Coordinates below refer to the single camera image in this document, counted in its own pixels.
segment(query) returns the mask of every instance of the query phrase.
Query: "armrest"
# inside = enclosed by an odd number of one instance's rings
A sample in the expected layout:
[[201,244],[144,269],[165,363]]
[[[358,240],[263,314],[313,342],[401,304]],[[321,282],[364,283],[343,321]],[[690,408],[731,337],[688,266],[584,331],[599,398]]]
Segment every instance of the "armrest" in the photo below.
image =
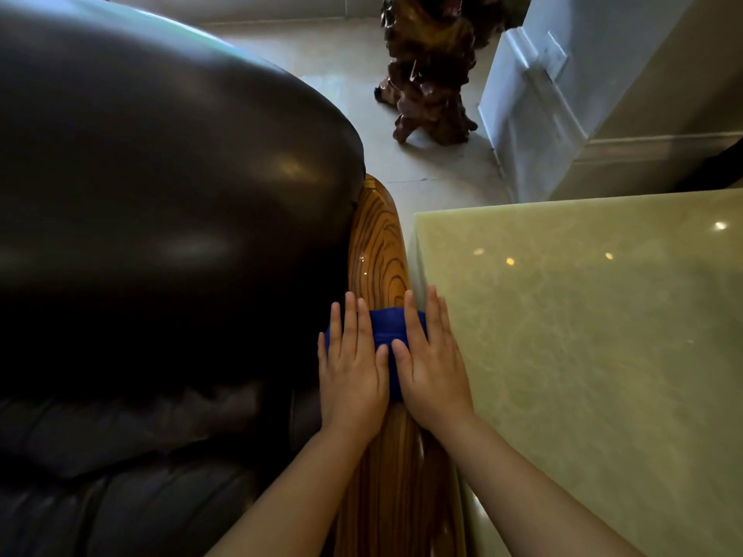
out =
[[[367,175],[348,249],[348,287],[369,308],[402,307],[410,286],[400,220]],[[459,485],[447,453],[404,405],[390,405],[359,464],[336,523],[334,557],[463,557]]]

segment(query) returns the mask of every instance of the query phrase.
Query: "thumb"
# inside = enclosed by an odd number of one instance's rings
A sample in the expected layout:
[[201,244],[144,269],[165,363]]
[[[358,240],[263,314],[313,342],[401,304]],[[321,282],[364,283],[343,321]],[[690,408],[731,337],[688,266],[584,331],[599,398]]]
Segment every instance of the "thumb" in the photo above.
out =
[[377,348],[374,361],[377,366],[380,391],[386,391],[389,394],[389,348],[386,344]]
[[395,354],[397,378],[400,380],[400,388],[404,394],[413,383],[413,358],[410,357],[410,350],[402,340],[392,340],[392,352]]

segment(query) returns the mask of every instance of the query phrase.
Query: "marble tabletop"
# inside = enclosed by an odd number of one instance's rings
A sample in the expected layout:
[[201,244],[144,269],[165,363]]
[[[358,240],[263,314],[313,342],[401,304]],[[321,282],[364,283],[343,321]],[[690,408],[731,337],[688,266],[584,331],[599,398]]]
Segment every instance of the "marble tabletop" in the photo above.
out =
[[[646,555],[743,555],[743,189],[414,226],[476,411]],[[470,553],[507,555],[465,492]]]

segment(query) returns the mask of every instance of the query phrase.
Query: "forearm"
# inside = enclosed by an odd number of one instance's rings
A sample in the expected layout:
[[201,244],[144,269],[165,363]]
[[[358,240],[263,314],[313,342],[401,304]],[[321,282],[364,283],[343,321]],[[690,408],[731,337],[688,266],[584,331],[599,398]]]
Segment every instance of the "forearm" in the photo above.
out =
[[366,445],[322,430],[207,557],[314,557]]
[[437,436],[514,557],[641,555],[474,414]]

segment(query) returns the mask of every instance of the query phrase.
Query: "white floor tile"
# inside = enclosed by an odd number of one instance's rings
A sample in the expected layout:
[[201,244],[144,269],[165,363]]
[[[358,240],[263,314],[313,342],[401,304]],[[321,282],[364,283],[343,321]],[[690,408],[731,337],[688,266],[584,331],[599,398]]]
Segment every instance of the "white floor tile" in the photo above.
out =
[[[389,63],[378,20],[233,25],[211,32],[299,76],[348,117],[363,141],[367,171],[395,199],[406,240],[416,212],[511,201],[482,127],[468,143],[450,147],[422,132],[405,145],[392,139],[397,111],[377,103],[373,93]],[[480,126],[477,105],[495,49],[496,41],[478,52],[478,65],[462,89],[467,113]]]

